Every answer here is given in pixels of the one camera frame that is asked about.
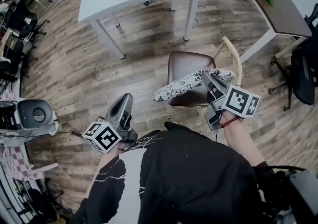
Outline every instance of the black and white patterned fabric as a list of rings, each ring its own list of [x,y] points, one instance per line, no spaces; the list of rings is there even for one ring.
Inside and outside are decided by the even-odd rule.
[[[185,94],[191,89],[202,85],[202,73],[206,71],[209,74],[217,76],[228,86],[236,82],[236,74],[233,71],[224,69],[210,69],[197,71],[181,77],[172,83],[160,88],[154,93],[154,101],[164,101]]]

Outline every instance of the checkered tablecloth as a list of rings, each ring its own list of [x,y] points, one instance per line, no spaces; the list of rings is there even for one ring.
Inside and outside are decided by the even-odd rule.
[[[23,158],[20,147],[11,147],[4,149],[3,156],[11,159],[3,160],[1,165],[8,176],[20,181],[29,181],[44,178],[43,172],[30,175],[31,167],[29,161]]]

